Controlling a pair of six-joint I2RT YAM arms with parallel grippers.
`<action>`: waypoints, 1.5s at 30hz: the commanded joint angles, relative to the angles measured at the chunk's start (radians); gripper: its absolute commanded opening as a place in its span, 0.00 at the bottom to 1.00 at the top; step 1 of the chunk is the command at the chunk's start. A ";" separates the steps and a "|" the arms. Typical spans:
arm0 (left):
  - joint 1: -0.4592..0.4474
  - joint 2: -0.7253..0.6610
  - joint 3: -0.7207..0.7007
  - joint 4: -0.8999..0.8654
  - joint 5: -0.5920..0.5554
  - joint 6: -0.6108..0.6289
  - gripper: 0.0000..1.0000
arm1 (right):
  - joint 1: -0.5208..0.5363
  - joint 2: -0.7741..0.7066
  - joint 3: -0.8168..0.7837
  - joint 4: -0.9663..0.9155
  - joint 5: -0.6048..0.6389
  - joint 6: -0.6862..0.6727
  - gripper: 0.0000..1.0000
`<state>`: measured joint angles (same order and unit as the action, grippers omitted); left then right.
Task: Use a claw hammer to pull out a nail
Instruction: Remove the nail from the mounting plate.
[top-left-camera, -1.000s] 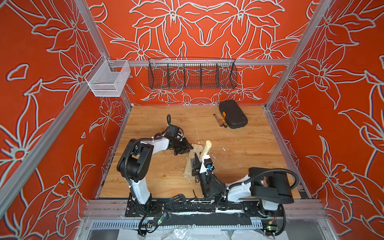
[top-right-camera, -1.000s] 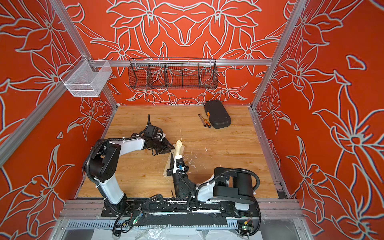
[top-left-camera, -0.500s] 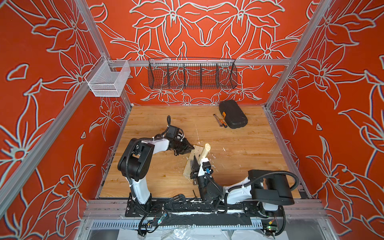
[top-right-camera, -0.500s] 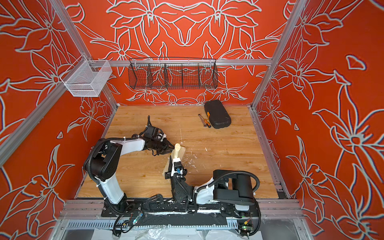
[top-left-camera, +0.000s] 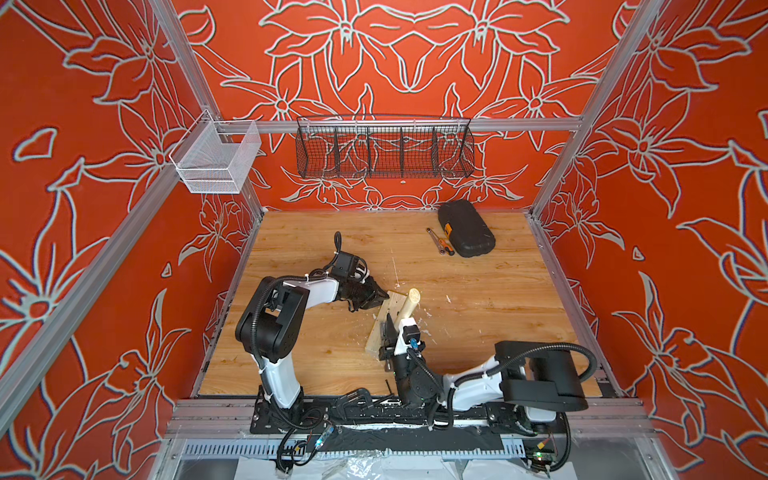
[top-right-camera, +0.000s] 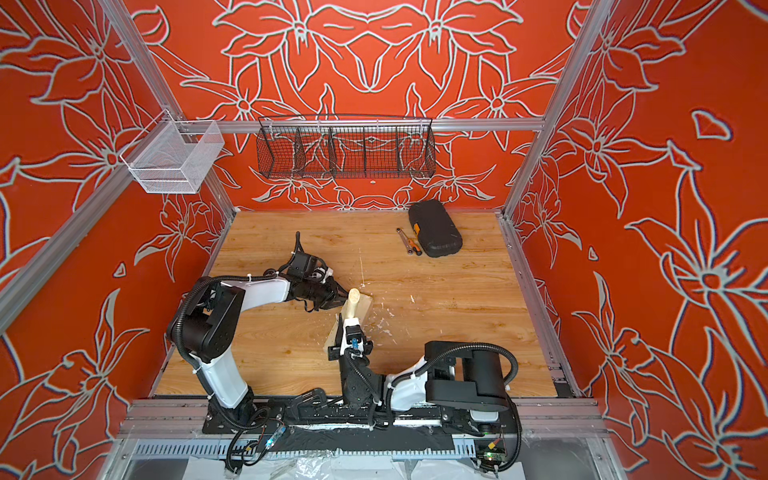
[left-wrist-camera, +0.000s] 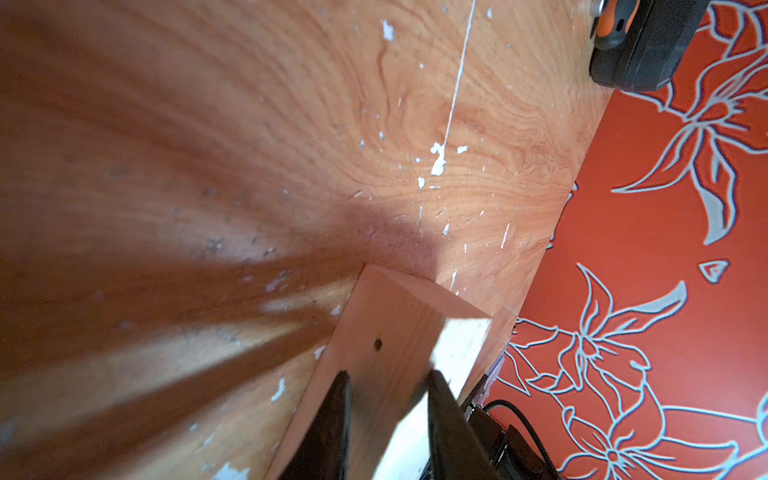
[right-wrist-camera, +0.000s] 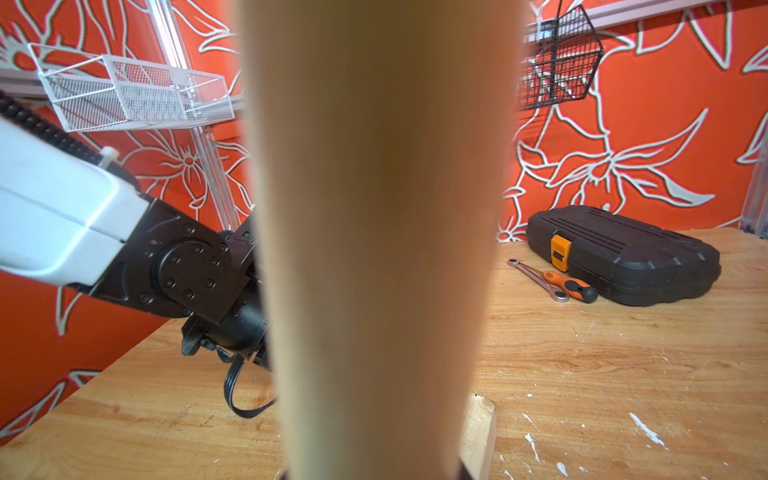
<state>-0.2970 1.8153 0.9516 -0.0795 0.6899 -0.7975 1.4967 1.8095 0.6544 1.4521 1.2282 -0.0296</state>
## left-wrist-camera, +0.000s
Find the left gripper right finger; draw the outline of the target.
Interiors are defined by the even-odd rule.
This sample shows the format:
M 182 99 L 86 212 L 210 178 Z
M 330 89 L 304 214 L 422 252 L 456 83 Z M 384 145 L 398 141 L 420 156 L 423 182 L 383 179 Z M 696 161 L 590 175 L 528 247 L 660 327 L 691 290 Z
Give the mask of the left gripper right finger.
M 431 478 L 499 479 L 442 373 L 431 370 L 426 386 Z

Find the light wooden block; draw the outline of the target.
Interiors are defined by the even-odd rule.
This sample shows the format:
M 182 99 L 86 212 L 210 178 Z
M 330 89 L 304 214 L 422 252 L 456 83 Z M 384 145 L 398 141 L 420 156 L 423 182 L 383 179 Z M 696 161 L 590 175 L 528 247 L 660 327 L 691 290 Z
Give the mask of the light wooden block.
M 350 376 L 350 479 L 418 479 L 429 447 L 424 381 L 466 385 L 491 318 L 432 280 L 367 265 L 267 471 L 286 469 L 340 371 Z

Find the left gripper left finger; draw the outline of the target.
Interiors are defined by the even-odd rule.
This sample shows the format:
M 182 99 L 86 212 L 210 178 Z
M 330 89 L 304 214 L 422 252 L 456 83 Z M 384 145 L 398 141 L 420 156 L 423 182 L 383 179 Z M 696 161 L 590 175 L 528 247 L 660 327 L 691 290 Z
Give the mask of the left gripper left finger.
M 347 371 L 340 371 L 280 480 L 344 480 L 348 468 L 352 389 Z

